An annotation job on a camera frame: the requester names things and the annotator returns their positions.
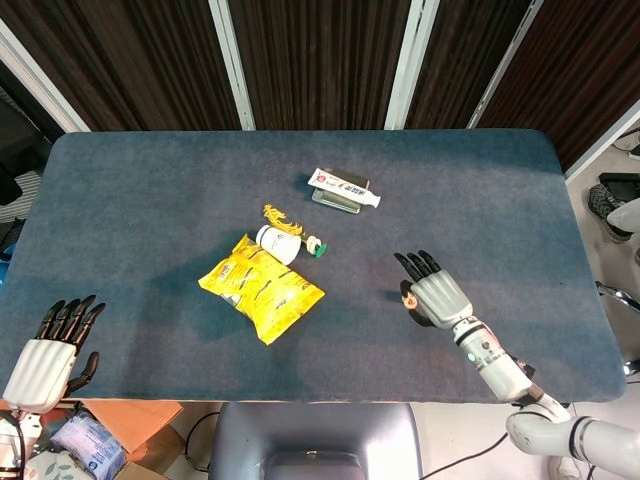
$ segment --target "toothpaste tube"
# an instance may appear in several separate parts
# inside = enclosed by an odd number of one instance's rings
[[[335,193],[341,197],[358,202],[361,205],[372,205],[373,207],[378,208],[378,204],[380,203],[380,197],[374,195],[369,190],[359,187],[358,185],[354,185],[353,183],[349,183],[346,180],[336,177],[324,170],[320,170],[319,168],[316,168],[316,171],[313,172],[313,175],[309,180],[309,185],[321,190],[326,190],[327,192]]]

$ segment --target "chair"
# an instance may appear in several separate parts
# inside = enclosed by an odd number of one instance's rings
[[[422,476],[408,404],[230,403],[210,480],[395,480]]]

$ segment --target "table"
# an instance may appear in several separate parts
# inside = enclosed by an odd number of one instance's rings
[[[370,177],[379,208],[313,203],[317,166]],[[197,284],[265,203],[329,244],[291,265],[325,298],[271,346]],[[66,135],[0,295],[0,383],[50,305],[95,293],[107,309],[82,357],[101,364],[81,397],[495,402],[451,333],[399,301],[392,254],[420,248],[551,395],[622,393],[553,146],[510,129]]]

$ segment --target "plastic bag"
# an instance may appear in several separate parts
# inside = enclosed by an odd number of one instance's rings
[[[249,317],[258,338],[267,345],[324,296],[247,235],[198,283]]]
[[[126,462],[120,443],[84,411],[70,418],[51,437],[51,443],[71,452],[97,480],[112,480]]]

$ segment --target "cable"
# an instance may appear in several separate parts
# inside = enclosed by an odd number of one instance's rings
[[[25,458],[27,456],[27,449],[24,446],[24,435],[22,434],[22,427],[20,426],[20,422],[13,418],[13,415],[11,415],[9,412],[0,411],[0,417],[9,422],[11,426],[18,432],[18,439],[20,440],[20,473],[18,479],[24,480],[24,467],[27,463],[27,459]]]
[[[440,473],[440,472],[443,472],[444,470],[447,470],[447,469],[449,469],[451,467],[455,467],[456,465],[459,465],[462,462],[466,462],[467,460],[472,460],[474,458],[481,457],[485,453],[489,453],[491,450],[493,450],[498,445],[500,445],[502,442],[504,442],[507,439],[508,436],[509,436],[509,434],[505,433],[503,436],[500,437],[500,439],[496,443],[491,445],[489,448],[485,448],[481,452],[474,453],[473,455],[469,455],[468,457],[464,457],[464,458],[461,458],[460,460],[456,460],[455,462],[450,463],[449,465],[445,465],[444,467],[440,467],[439,469],[434,470],[433,472],[426,474],[424,477],[420,477],[420,480],[426,480],[427,478],[430,478],[430,477],[434,476],[436,473]]]
[[[206,420],[209,417],[212,417],[214,415],[220,415],[220,412],[211,412],[211,413],[207,413],[206,415],[203,415],[202,417],[200,417],[200,420],[198,420],[193,427],[191,427],[191,430],[189,430],[189,433],[187,435],[187,439],[184,442],[184,458],[187,459],[187,461],[191,464],[191,467],[193,467],[194,470],[197,470],[198,472],[205,472],[207,473],[209,471],[209,465],[207,465],[207,468],[203,468],[203,467],[198,467],[196,465],[196,463],[193,461],[193,458],[191,458],[189,456],[189,440],[191,440],[191,435],[193,435],[193,432],[196,431],[196,428],[198,428],[198,425],[200,425],[204,420]]]

